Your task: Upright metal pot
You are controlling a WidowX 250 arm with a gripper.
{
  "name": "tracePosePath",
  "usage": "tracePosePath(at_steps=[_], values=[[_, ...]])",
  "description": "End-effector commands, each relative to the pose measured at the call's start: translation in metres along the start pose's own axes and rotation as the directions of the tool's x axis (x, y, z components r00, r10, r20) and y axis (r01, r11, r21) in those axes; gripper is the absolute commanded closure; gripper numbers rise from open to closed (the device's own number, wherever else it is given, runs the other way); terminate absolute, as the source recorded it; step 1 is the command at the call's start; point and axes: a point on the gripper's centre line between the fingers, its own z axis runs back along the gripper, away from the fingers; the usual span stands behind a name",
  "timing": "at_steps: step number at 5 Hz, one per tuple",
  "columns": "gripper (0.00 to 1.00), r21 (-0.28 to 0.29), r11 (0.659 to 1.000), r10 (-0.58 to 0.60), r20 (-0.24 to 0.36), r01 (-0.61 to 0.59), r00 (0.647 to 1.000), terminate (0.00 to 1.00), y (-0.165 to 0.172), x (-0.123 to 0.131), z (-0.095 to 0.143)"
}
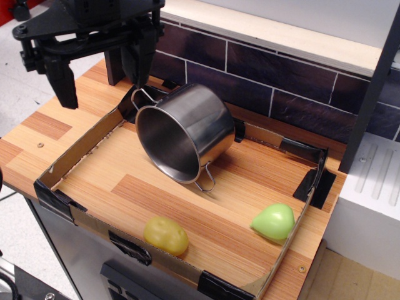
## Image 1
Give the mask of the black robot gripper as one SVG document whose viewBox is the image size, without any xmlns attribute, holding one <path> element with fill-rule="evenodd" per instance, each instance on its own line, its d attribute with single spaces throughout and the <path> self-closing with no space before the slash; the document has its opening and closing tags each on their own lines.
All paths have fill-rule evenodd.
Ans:
<svg viewBox="0 0 400 300">
<path fill-rule="evenodd" d="M 42 59 L 61 106 L 78 108 L 69 62 L 121 48 L 122 70 L 137 87 L 149 78 L 164 1 L 54 1 L 42 14 L 16 26 L 22 59 Z"/>
</svg>

